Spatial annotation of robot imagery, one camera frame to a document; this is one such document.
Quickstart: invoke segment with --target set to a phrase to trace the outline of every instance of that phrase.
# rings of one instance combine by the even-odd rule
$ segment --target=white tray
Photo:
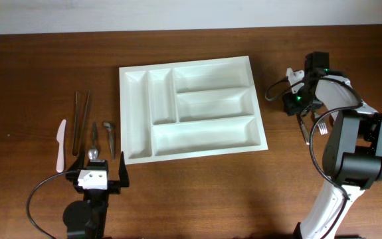
[[[268,149],[247,56],[120,68],[126,164]]]

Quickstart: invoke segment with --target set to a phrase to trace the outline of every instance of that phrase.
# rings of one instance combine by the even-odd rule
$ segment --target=cable
[[[66,171],[66,172],[62,172],[62,173],[57,173],[53,176],[50,176],[49,178],[43,180],[41,183],[39,183],[30,193],[29,195],[29,198],[27,199],[27,205],[26,205],[26,211],[27,211],[27,217],[29,218],[31,224],[37,229],[39,230],[41,233],[43,233],[44,235],[46,235],[48,238],[50,239],[56,239],[54,236],[50,235],[49,233],[47,233],[45,230],[43,230],[40,226],[38,226],[36,224],[36,222],[33,220],[33,218],[31,217],[31,214],[30,214],[30,202],[31,202],[31,198],[33,197],[34,193],[37,191],[37,189],[39,189],[39,187],[43,184],[45,184],[46,182],[48,182],[49,180],[51,179],[54,179],[54,178],[57,178],[59,176],[62,176],[62,175],[66,175],[66,174],[69,174],[69,173],[76,173],[78,171],[76,170],[73,170],[73,171]]]
[[[324,239],[328,236],[328,234],[332,231],[332,229],[334,228],[334,226],[337,224],[337,221],[339,220],[340,216],[343,214],[343,211],[345,209],[345,206],[347,204],[347,201],[350,200],[349,198],[349,195],[347,193],[347,191],[340,185],[338,185],[337,183],[333,182],[323,171],[322,169],[319,167],[318,165],[318,162],[316,161],[316,158],[315,158],[315,154],[314,154],[314,150],[313,150],[313,136],[314,136],[314,133],[315,133],[315,129],[316,129],[316,126],[317,124],[323,119],[325,118],[326,116],[334,113],[334,112],[338,112],[338,111],[342,111],[342,110],[355,110],[357,108],[360,108],[363,106],[363,101],[361,99],[361,97],[359,96],[359,94],[350,86],[348,86],[347,84],[345,84],[344,82],[341,82],[339,80],[336,80],[336,79],[332,79],[332,78],[326,78],[326,77],[323,77],[323,78],[320,78],[319,80],[326,80],[326,81],[330,81],[330,82],[335,82],[337,84],[339,84],[340,86],[343,86],[344,88],[346,88],[347,90],[349,90],[357,99],[358,101],[358,104],[356,106],[346,106],[346,107],[338,107],[338,108],[335,108],[335,109],[332,109],[332,110],[329,110],[325,113],[323,113],[318,119],[316,119],[315,123],[313,124],[312,126],[312,129],[310,130],[310,136],[309,136],[309,150],[310,150],[310,157],[312,158],[312,163],[314,164],[316,170],[318,170],[318,173],[326,180],[328,181],[329,183],[331,183],[334,187],[338,188],[339,190],[341,190],[343,192],[343,204],[335,218],[335,220],[332,222],[330,228],[328,229],[328,231],[321,237],[321,239]]]
[[[264,93],[264,97],[266,98],[267,101],[269,102],[272,102],[272,101],[275,101],[277,100],[279,97],[283,96],[285,93],[287,93],[289,90],[291,90],[293,87],[297,86],[298,84],[302,83],[303,80],[300,80],[300,81],[297,81],[296,83],[294,83],[293,85],[291,85],[290,87],[288,87],[286,90],[284,90],[281,94],[277,94],[275,95],[274,97],[269,97],[269,91],[272,87],[274,87],[275,85],[277,84],[280,84],[280,83],[284,83],[284,82],[287,82],[288,81],[288,77],[285,77],[283,78],[282,80],[280,81],[277,81],[275,83],[273,83],[273,85],[269,86],[268,89],[265,91]]]

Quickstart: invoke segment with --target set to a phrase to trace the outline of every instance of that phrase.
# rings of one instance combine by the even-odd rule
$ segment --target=brown table
[[[88,122],[98,122],[100,156],[109,159],[102,121],[120,124],[118,67],[244,55],[250,56],[269,150],[130,165],[130,188],[110,197],[106,236],[291,233],[309,213],[322,178],[296,118],[263,94],[288,67],[302,68],[304,56],[315,50],[330,52],[331,67],[346,71],[362,98],[382,112],[382,25],[0,36],[0,238],[44,238],[27,220],[25,202],[37,183],[55,173],[55,137],[64,118],[67,167],[74,161],[76,90],[93,93]],[[318,157],[327,138],[315,138]],[[119,132],[117,142],[119,158]],[[110,178],[117,172],[118,160],[110,162]],[[65,238],[62,213],[81,198],[57,179],[37,192],[31,213],[45,230]],[[382,182],[358,199],[338,232],[382,238]]]

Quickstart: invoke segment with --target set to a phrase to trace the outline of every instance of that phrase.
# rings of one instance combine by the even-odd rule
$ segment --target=white wall
[[[382,0],[0,0],[0,34],[382,23]]]

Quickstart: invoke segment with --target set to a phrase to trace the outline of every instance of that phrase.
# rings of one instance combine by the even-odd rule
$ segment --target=fork
[[[316,112],[313,112],[314,114],[314,117],[315,117],[315,120],[317,120],[320,115]],[[319,129],[319,132],[321,133],[321,135],[324,135],[324,134],[327,134],[328,133],[328,129],[326,127],[326,123],[325,123],[325,119],[321,119],[318,123],[318,129]]]

